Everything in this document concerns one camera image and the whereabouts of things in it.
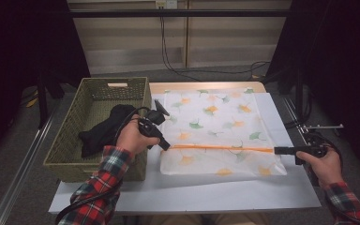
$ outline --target hand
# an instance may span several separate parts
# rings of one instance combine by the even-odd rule
[[[158,144],[160,141],[159,138],[148,138],[140,133],[137,120],[139,117],[137,114],[132,116],[130,122],[122,129],[116,142],[116,146],[125,148],[135,155],[141,153],[147,146]]]
[[[329,185],[344,182],[341,175],[340,156],[331,147],[324,157],[314,157],[309,153],[297,152],[296,155],[311,164],[312,170],[317,174],[321,188],[328,188]]]

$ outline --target white wall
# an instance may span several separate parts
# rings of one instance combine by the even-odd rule
[[[71,9],[152,9],[155,1],[68,0]],[[287,9],[290,0],[179,1],[178,8]],[[174,68],[270,61],[284,18],[164,18]],[[165,68],[159,18],[74,19],[92,74]]]

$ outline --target white tabletop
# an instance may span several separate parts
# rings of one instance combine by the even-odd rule
[[[154,94],[153,98],[163,95]],[[269,94],[257,94],[264,123],[276,146],[293,146]],[[302,166],[293,156],[282,156],[288,174],[259,178],[215,175],[164,175],[159,171],[159,147],[148,152],[146,179],[125,182],[116,213],[122,215],[218,213],[320,207]],[[61,182],[50,213],[69,205],[81,183]]]

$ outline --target plaid sleeve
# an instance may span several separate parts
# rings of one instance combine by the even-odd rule
[[[360,202],[344,182],[335,183],[326,190],[326,196],[336,209],[350,218],[360,221]],[[333,212],[335,224],[355,224],[350,219],[342,217],[339,212]]]
[[[98,171],[72,194],[71,203],[103,193],[118,185],[132,157],[133,155],[123,148],[105,146]],[[85,204],[66,214],[59,224],[106,224],[113,216],[118,198],[119,192],[111,198]]]

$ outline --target green wicker basket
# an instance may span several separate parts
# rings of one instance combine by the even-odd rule
[[[81,158],[83,142],[80,131],[91,129],[107,119],[113,106],[129,104],[135,108],[151,108],[151,91],[147,78],[84,78],[66,118],[55,137],[43,165],[63,182],[83,182],[98,169],[101,153]],[[145,149],[131,162],[125,181],[145,179]]]

